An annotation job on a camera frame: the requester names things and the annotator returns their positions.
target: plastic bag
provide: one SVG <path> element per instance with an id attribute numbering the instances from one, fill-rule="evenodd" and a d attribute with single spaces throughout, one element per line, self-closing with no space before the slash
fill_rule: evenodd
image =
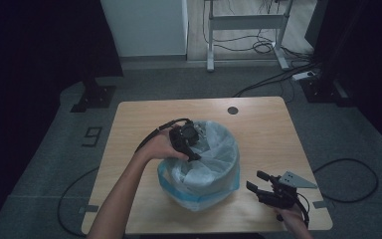
<path id="1" fill-rule="evenodd" d="M 214 121 L 194 121 L 200 139 L 191 149 L 199 160 L 165 158 L 158 166 L 163 190 L 191 211 L 204 210 L 239 188 L 240 154 L 232 134 Z"/>

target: gray carpet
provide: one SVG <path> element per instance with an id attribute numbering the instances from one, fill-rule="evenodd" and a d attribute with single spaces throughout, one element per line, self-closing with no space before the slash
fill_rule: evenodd
<path id="1" fill-rule="evenodd" d="M 61 106 L 28 168 L 8 196 L 0 213 L 0 238 L 77 238 L 58 222 L 58 203 L 65 189 L 99 165 L 117 105 L 125 101 L 228 98 L 238 90 L 280 73 L 276 64 L 263 67 L 225 67 L 213 74 L 204 68 L 126 70 L 124 78 L 97 79 L 116 86 L 109 109 L 70 113 L 83 92 L 75 84 L 61 94 Z M 315 238 L 382 238 L 382 136 L 357 108 L 309 104 L 298 83 L 286 81 L 243 94 L 243 97 L 282 96 L 313 169 L 337 158 L 356 158 L 377 173 L 378 190 L 357 203 L 326 199 L 333 220 L 329 231 Z M 94 138 L 89 127 L 101 127 Z M 360 164 L 341 162 L 315 174 L 322 192 L 344 200 L 355 199 L 374 186 L 371 172 Z M 61 219 L 80 233 L 96 172 L 76 183 L 61 205 Z M 286 232 L 266 238 L 291 238 Z"/>

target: person's left hand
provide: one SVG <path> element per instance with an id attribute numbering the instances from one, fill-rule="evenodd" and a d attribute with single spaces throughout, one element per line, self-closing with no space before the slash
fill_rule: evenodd
<path id="1" fill-rule="evenodd" d="M 188 156 L 182 152 L 176 151 L 170 143 L 169 131 L 172 128 L 162 130 L 157 136 L 146 143 L 137 153 L 143 153 L 148 160 L 153 158 L 177 157 L 188 160 Z"/>

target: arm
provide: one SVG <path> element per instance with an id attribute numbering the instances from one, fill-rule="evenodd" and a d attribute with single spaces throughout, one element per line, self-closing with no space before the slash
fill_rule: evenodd
<path id="1" fill-rule="evenodd" d="M 294 205 L 291 209 L 275 208 L 276 213 L 284 219 L 285 227 L 296 239 L 313 239 L 305 224 L 299 207 Z"/>
<path id="2" fill-rule="evenodd" d="M 166 129 L 134 154 L 98 211 L 88 238 L 122 237 L 145 166 L 153 158 L 168 156 L 188 159 L 187 155 L 173 149 L 169 140 L 169 129 Z"/>

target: light wood tabletop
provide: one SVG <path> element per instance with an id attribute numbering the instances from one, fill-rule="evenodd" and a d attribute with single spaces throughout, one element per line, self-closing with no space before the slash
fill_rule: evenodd
<path id="1" fill-rule="evenodd" d="M 238 113 L 231 115 L 228 108 Z M 222 202 L 200 212 L 178 205 L 161 188 L 157 177 L 160 160 L 150 161 L 143 173 L 132 205 L 126 234 L 225 233 L 285 230 L 272 208 L 261 204 L 246 188 L 247 180 L 272 191 L 268 182 L 257 178 L 257 170 L 270 175 L 291 171 L 315 183 L 282 98 L 233 98 L 124 102 L 119 104 L 106 144 L 89 205 L 101 206 L 126 168 L 141 141 L 155 128 L 181 118 L 212 120 L 225 126 L 240 150 L 240 188 Z M 332 221 L 319 189 L 299 189 L 310 204 L 309 230 L 329 230 Z M 82 230 L 88 233 L 96 212 L 87 212 Z"/>

